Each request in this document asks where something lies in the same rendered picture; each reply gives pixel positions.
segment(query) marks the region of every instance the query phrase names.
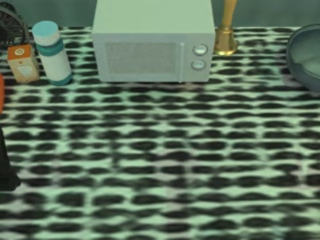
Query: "wall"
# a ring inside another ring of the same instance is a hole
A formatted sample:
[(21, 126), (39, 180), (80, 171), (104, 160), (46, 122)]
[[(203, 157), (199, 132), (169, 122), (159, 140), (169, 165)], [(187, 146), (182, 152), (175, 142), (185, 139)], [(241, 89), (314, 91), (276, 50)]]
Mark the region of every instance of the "wall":
[[(62, 27), (89, 27), (96, 7), (96, 0), (0, 1), (13, 3), (29, 26), (41, 20), (52, 20)], [(216, 24), (221, 21), (223, 1), (212, 0)], [(315, 23), (320, 23), (320, 0), (239, 0), (233, 25), (299, 27)]]

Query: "orange object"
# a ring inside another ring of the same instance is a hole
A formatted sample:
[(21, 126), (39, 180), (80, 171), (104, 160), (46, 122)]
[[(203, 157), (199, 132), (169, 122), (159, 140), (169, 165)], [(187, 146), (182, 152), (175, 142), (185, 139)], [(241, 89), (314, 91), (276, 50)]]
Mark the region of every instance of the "orange object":
[(4, 104), (5, 104), (5, 81), (4, 81), (4, 76), (2, 76), (2, 74), (0, 73), (0, 114), (4, 109)]
[(39, 65), (30, 44), (9, 47), (7, 61), (18, 83), (39, 80)]

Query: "animal print fabric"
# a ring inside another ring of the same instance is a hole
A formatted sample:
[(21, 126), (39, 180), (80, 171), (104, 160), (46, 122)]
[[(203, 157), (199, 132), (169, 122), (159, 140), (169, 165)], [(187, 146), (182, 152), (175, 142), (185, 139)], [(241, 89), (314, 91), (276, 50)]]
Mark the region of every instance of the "animal print fabric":
[(235, 29), (207, 83), (101, 83), (91, 28), (61, 29), (66, 86), (15, 83), (3, 54), (22, 185), (0, 239), (319, 240), (320, 99), (283, 84), (294, 29)]

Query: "brass candlestick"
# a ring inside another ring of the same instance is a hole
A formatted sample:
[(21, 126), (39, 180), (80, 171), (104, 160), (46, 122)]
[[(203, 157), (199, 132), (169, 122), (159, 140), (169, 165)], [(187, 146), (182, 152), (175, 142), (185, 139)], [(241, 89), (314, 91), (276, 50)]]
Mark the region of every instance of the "brass candlestick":
[(232, 29), (232, 19), (237, 0), (224, 0), (224, 11), (221, 25), (215, 32), (214, 53), (228, 56), (237, 51), (238, 44)]

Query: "teal band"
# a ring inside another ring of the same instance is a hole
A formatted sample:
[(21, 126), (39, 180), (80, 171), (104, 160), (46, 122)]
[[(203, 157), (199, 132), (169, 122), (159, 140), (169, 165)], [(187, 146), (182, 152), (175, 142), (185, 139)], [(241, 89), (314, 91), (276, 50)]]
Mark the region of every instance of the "teal band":
[(61, 38), (57, 43), (51, 46), (41, 46), (38, 44), (36, 44), (35, 46), (36, 46), (36, 49), (39, 51), (39, 53), (42, 56), (46, 56), (46, 57), (57, 55), (65, 48), (64, 42), (62, 41)]
[(63, 86), (63, 85), (67, 85), (71, 80), (72, 80), (72, 73), (70, 73), (65, 79), (62, 79), (60, 81), (49, 80), (49, 83), (55, 86)]

